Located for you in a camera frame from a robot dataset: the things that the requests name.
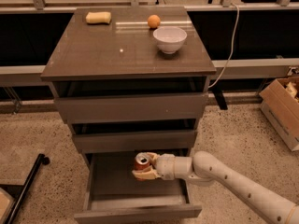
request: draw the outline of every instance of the black panel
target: black panel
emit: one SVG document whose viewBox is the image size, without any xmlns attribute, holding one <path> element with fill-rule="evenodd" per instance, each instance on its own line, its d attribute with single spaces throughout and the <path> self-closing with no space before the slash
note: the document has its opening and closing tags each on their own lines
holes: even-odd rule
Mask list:
<svg viewBox="0 0 299 224">
<path fill-rule="evenodd" d="M 212 60 L 226 60 L 236 11 L 194 11 L 189 16 Z M 232 59 L 299 57 L 299 10 L 241 11 Z"/>
<path fill-rule="evenodd" d="M 0 66 L 46 64 L 72 14 L 0 15 Z"/>
</svg>

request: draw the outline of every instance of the dark brown tabletop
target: dark brown tabletop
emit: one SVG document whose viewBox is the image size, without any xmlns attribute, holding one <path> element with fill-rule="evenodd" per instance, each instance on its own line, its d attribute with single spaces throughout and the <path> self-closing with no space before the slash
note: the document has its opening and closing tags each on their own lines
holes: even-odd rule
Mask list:
<svg viewBox="0 0 299 224">
<path fill-rule="evenodd" d="M 89 25 L 87 13 L 109 11 L 110 24 Z M 156 46 L 148 17 L 160 26 L 187 32 L 183 47 L 163 54 Z M 216 69 L 184 7 L 80 8 L 69 22 L 42 74 L 44 81 L 99 78 L 201 76 Z"/>
</svg>

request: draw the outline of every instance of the speckled floor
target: speckled floor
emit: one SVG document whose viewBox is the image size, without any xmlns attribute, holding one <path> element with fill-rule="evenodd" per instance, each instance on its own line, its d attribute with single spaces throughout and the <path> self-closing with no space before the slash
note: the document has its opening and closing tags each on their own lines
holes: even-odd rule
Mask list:
<svg viewBox="0 0 299 224">
<path fill-rule="evenodd" d="M 299 152 L 288 150 L 258 103 L 239 100 L 221 111 L 210 99 L 194 151 L 208 151 L 239 173 L 299 203 Z M 82 210 L 89 170 L 68 128 L 51 102 L 24 104 L 17 115 L 8 113 L 11 108 L 0 103 L 0 183 L 22 184 L 38 153 L 50 157 L 50 165 L 39 170 L 15 223 L 77 223 L 73 215 Z M 189 188 L 194 202 L 203 206 L 200 216 L 160 224 L 264 223 L 218 183 Z"/>
</svg>

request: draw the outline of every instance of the cabinet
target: cabinet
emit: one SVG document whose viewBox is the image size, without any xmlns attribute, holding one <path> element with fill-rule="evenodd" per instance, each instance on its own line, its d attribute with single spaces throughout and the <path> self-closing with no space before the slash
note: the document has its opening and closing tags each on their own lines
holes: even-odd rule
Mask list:
<svg viewBox="0 0 299 224">
<path fill-rule="evenodd" d="M 87 25 L 89 11 L 110 11 L 110 25 Z M 188 34 L 177 53 L 155 46 L 149 15 Z M 183 7 L 78 9 L 41 76 L 90 169 L 78 223 L 127 223 L 197 217 L 182 180 L 140 182 L 139 151 L 188 155 L 215 67 Z"/>
</svg>

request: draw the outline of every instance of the cardboard box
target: cardboard box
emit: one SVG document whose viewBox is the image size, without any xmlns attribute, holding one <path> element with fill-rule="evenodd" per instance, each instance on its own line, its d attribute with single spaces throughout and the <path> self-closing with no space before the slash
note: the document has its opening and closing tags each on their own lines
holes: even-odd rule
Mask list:
<svg viewBox="0 0 299 224">
<path fill-rule="evenodd" d="M 299 77 L 274 80 L 260 93 L 261 110 L 289 149 L 295 151 L 299 150 L 299 103 L 285 89 L 289 82 L 296 83 L 299 90 Z"/>
</svg>

